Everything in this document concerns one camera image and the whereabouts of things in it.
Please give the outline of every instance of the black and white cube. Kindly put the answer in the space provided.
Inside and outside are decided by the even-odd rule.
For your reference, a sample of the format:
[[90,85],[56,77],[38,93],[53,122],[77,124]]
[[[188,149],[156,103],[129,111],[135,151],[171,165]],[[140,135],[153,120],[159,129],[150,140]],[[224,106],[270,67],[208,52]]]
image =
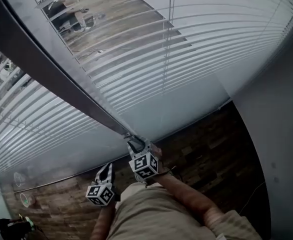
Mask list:
[[129,164],[132,171],[142,179],[158,174],[158,158],[150,152],[131,160]]
[[88,186],[85,197],[96,206],[107,206],[115,195],[111,186],[111,184]]

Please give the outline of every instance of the person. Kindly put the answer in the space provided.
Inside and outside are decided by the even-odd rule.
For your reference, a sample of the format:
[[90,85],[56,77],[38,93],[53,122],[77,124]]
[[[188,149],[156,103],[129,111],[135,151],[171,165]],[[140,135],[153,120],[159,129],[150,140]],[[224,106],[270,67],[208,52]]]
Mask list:
[[22,216],[16,219],[0,219],[0,234],[3,240],[21,240],[27,233],[34,230],[35,225],[29,217],[25,217],[25,219]]
[[[46,15],[48,16],[49,19],[67,8],[64,4],[65,1],[66,0],[57,0],[57,1],[53,2],[52,4],[49,4],[48,6],[43,8],[44,12],[46,13]],[[62,15],[56,17],[55,19],[53,19],[52,24],[59,31],[60,28],[62,27],[62,25],[69,21],[70,25],[72,26],[71,28],[73,29],[73,31],[75,33],[81,33],[85,30],[85,28],[80,25],[80,23],[76,17],[77,12],[86,13],[86,12],[88,12],[88,9],[82,8],[79,10],[73,10],[73,9],[69,10],[69,11],[63,13]]]
[[[153,147],[161,160],[162,152]],[[159,161],[156,182],[131,184],[121,201],[101,208],[90,240],[260,240],[245,217],[223,213],[208,197],[181,182]]]

